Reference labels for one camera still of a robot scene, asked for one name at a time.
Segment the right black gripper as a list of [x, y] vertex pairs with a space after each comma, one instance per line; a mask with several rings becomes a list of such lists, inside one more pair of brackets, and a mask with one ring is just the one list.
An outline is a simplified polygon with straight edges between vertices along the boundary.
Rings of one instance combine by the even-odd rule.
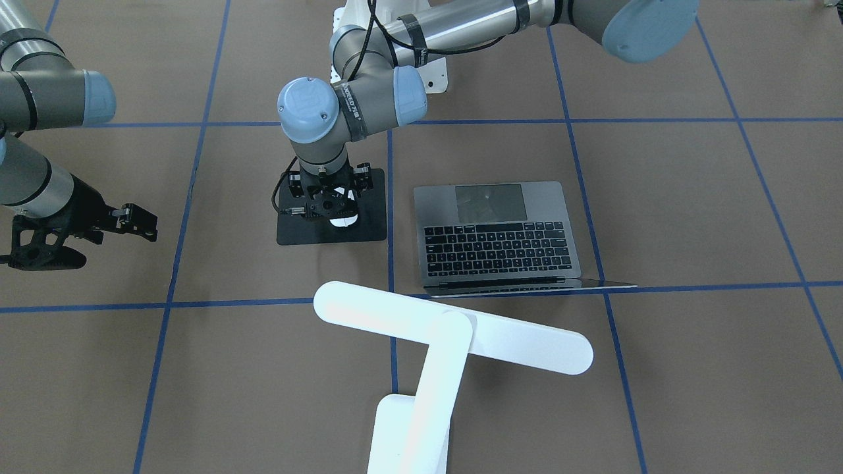
[[72, 177], [72, 194], [63, 209], [63, 229], [78, 239], [103, 239], [105, 233], [127, 234], [157, 241], [157, 216], [135, 203], [117, 209], [87, 183]]

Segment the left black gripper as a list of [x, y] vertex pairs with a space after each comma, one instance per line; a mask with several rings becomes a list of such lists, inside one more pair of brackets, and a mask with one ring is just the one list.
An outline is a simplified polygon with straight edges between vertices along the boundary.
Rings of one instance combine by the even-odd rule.
[[303, 197], [313, 198], [318, 194], [333, 193], [335, 187], [342, 186], [354, 190], [356, 201], [359, 196], [373, 189], [373, 177], [371, 177], [371, 164], [362, 163], [354, 168], [350, 165], [343, 165], [337, 173], [311, 173], [304, 165], [298, 171], [290, 171], [287, 174], [287, 189], [292, 198]]

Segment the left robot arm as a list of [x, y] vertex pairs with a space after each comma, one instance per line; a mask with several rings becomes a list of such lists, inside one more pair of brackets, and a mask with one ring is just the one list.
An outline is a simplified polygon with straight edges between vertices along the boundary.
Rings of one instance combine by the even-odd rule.
[[337, 219], [358, 212], [373, 188], [370, 167], [349, 164], [346, 145], [406, 126], [427, 113], [420, 69], [448, 56], [485, 50], [532, 26], [572, 25], [627, 63], [671, 50], [697, 16], [696, 1], [452, 1], [379, 20], [367, 2], [368, 24], [337, 28], [329, 54], [340, 80], [293, 79], [280, 91], [277, 113], [296, 154], [287, 168], [294, 203], [271, 199], [280, 215]]

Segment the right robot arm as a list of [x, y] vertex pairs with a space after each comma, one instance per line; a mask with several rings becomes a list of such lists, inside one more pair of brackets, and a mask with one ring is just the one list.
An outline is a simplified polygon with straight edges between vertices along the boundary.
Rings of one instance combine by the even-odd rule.
[[103, 232], [157, 240], [157, 217], [114, 208], [19, 135], [108, 123], [117, 96], [101, 72], [80, 69], [18, 1], [2, 2], [2, 205], [60, 236], [101, 242]]

